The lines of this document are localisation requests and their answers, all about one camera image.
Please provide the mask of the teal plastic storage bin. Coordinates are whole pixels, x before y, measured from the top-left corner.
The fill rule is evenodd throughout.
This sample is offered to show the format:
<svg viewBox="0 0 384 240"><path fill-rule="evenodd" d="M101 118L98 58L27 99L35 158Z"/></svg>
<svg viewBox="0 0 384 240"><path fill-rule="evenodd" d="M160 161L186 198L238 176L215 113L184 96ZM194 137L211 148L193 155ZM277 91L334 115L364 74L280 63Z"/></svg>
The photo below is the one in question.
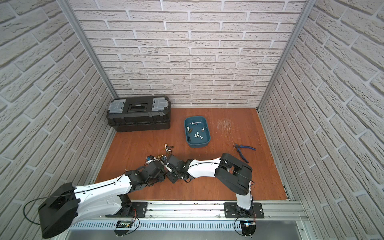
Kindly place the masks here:
<svg viewBox="0 0 384 240"><path fill-rule="evenodd" d="M184 126L186 140L191 148L204 148L211 141L208 122L203 116L186 118Z"/></svg>

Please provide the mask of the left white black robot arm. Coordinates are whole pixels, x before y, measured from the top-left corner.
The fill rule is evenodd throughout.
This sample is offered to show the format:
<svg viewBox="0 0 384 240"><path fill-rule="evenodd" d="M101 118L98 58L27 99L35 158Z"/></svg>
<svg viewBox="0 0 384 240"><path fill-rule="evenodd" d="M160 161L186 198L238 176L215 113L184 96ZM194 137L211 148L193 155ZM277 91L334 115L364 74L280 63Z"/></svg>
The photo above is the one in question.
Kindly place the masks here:
<svg viewBox="0 0 384 240"><path fill-rule="evenodd" d="M134 207L128 194L164 180L164 165L152 161L98 184L63 184L38 208L42 237L55 237L73 224L96 217L137 216L142 208Z"/></svg>

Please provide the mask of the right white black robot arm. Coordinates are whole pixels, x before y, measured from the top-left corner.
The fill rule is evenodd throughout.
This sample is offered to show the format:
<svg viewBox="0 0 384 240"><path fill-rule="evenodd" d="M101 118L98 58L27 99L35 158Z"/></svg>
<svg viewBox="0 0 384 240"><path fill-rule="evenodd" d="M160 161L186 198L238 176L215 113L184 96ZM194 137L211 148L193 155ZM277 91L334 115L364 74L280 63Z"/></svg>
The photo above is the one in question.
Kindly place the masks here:
<svg viewBox="0 0 384 240"><path fill-rule="evenodd" d="M168 170L167 177L175 183L178 180L190 182L197 178L210 177L222 182L236 194L237 209L244 214L250 214L253 206L251 185L253 169L236 157L224 153L213 160L179 160L175 156L165 157L164 166Z"/></svg>

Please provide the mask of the black toolbox grey latches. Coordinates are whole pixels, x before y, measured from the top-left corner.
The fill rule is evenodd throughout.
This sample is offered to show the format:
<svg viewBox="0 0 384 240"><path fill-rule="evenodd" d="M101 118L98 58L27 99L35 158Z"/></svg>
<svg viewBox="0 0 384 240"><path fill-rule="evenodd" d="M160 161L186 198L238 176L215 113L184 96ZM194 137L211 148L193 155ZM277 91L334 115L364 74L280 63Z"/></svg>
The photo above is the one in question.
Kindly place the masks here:
<svg viewBox="0 0 384 240"><path fill-rule="evenodd" d="M167 130L171 127L171 101L166 96L115 99L109 105L107 120L118 133Z"/></svg>

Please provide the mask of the left controller board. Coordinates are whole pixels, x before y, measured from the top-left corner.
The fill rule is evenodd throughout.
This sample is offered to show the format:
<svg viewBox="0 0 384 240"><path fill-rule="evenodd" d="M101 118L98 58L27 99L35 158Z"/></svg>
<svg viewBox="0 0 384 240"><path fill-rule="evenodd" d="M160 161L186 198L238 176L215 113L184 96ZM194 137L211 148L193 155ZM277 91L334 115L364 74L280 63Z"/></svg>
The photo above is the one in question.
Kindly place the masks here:
<svg viewBox="0 0 384 240"><path fill-rule="evenodd" d="M117 221L114 232L117 237L124 237L136 231L138 227L132 221Z"/></svg>

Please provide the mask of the controller board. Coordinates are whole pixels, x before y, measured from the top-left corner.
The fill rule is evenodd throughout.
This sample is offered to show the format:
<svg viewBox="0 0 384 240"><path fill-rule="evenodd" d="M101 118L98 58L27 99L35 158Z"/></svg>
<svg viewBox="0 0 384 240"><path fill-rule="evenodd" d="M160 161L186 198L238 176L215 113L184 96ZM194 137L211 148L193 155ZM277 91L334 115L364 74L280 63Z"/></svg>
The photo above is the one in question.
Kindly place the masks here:
<svg viewBox="0 0 384 240"><path fill-rule="evenodd" d="M241 225L242 235L244 237L252 237L255 234L256 228L257 228L256 222L241 221L240 225Z"/></svg>
<svg viewBox="0 0 384 240"><path fill-rule="evenodd" d="M117 237L124 237L136 231L138 227L132 221L117 221L114 232Z"/></svg>

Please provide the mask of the right controller board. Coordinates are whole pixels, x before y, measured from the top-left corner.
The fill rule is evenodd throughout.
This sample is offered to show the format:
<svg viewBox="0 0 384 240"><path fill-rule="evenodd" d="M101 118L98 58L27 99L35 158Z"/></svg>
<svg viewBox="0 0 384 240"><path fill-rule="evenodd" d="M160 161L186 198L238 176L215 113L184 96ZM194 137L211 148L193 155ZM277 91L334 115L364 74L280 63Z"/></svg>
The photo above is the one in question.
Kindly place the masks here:
<svg viewBox="0 0 384 240"><path fill-rule="evenodd" d="M240 225L241 225L242 235L244 237L252 237L255 234L256 228L257 228L256 222L241 221Z"/></svg>

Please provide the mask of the aluminium front rail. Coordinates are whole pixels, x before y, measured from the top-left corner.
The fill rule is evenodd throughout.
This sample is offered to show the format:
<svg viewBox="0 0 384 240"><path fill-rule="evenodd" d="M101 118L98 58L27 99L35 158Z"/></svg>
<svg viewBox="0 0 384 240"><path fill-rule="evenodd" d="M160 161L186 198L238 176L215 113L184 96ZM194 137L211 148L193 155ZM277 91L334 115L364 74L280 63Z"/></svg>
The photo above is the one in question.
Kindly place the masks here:
<svg viewBox="0 0 384 240"><path fill-rule="evenodd" d="M132 201L141 220L177 221L308 221L301 202L255 201L249 215L241 216L235 201Z"/></svg>

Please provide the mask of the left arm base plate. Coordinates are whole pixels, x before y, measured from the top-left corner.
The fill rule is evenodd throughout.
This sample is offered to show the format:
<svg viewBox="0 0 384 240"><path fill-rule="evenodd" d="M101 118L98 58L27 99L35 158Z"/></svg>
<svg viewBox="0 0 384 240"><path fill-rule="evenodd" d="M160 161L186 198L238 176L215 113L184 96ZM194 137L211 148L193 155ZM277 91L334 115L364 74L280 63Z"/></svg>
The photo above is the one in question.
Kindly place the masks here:
<svg viewBox="0 0 384 240"><path fill-rule="evenodd" d="M124 204L122 208L114 214L116 218L128 218L128 217L138 217L144 218L147 212L148 202L131 202Z"/></svg>

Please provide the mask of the blue handled pliers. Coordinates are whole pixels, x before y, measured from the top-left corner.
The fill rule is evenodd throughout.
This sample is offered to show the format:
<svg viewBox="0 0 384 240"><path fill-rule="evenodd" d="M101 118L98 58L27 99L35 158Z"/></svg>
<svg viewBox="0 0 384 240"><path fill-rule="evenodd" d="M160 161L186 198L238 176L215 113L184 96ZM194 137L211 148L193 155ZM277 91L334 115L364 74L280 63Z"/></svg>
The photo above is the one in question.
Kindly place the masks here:
<svg viewBox="0 0 384 240"><path fill-rule="evenodd" d="M233 145L233 147L236 149L237 153L239 154L239 156L241 157L241 159L245 162L245 163L249 163L249 161L247 160L247 158L243 155L242 153L242 150L252 150L252 151L256 151L257 149L256 148L253 148L251 146L245 146L245 145L238 145L238 144L235 144Z"/></svg>

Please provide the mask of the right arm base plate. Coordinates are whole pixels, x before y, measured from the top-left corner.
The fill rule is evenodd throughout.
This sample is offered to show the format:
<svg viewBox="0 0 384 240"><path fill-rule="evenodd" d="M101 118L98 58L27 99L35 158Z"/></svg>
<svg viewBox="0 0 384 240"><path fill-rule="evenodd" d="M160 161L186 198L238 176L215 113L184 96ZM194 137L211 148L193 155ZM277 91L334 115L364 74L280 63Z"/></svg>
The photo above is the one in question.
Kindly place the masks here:
<svg viewBox="0 0 384 240"><path fill-rule="evenodd" d="M253 202L249 210L240 208L237 203L224 203L225 217L227 219L249 218L263 219L265 217L261 203Z"/></svg>

